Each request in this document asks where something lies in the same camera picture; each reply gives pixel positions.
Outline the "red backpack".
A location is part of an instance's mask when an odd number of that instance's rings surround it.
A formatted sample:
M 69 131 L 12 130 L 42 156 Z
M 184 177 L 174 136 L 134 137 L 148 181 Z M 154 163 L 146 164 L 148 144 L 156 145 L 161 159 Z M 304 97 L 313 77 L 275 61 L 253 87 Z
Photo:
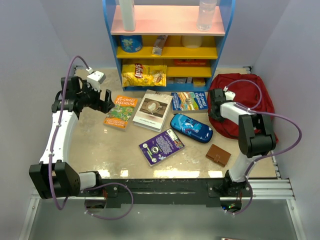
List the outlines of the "red backpack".
M 255 74 L 218 74 L 209 89 L 224 89 L 235 93 L 234 101 L 254 111 L 274 113 L 275 108 L 263 80 Z M 239 127 L 230 120 L 219 122 L 208 118 L 213 128 L 222 136 L 237 139 Z

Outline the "brown leather wallet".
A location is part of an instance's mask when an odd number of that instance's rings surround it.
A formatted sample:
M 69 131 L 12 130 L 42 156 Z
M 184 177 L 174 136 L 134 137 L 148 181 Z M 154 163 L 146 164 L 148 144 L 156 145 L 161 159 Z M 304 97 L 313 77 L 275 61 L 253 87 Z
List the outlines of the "brown leather wallet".
M 215 144 L 212 144 L 205 157 L 214 163 L 225 167 L 231 157 L 231 154 Z

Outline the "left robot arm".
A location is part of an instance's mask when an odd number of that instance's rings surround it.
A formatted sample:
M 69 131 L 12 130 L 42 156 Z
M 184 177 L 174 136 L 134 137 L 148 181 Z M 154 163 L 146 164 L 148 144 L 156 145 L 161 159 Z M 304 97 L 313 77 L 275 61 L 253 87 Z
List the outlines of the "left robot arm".
M 86 189 L 99 196 L 104 184 L 97 171 L 76 172 L 69 165 L 69 152 L 73 131 L 84 108 L 108 113 L 115 105 L 111 91 L 101 99 L 101 84 L 106 76 L 100 71 L 90 73 L 86 79 L 79 76 L 61 78 L 61 90 L 51 106 L 52 126 L 49 139 L 38 164 L 29 168 L 29 176 L 42 199 L 76 197 Z

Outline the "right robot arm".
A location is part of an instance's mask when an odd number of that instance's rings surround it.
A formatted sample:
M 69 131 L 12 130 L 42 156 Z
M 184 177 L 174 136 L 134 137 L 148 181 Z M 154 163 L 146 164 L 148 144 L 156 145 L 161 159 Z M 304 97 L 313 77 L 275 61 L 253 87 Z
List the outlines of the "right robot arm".
M 230 120 L 238 125 L 238 146 L 240 153 L 216 190 L 222 195 L 233 197 L 246 188 L 247 179 L 255 160 L 266 156 L 276 147 L 276 136 L 271 117 L 250 110 L 227 99 L 221 88 L 208 92 L 210 100 L 209 117 L 223 122 Z

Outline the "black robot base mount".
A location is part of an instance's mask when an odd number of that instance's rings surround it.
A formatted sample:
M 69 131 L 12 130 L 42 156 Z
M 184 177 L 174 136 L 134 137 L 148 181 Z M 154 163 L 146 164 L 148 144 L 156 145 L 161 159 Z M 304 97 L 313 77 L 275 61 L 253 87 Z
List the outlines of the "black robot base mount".
M 132 178 L 103 179 L 108 208 L 135 205 L 203 205 L 218 208 L 232 200 L 253 195 L 246 184 L 228 186 L 222 178 Z

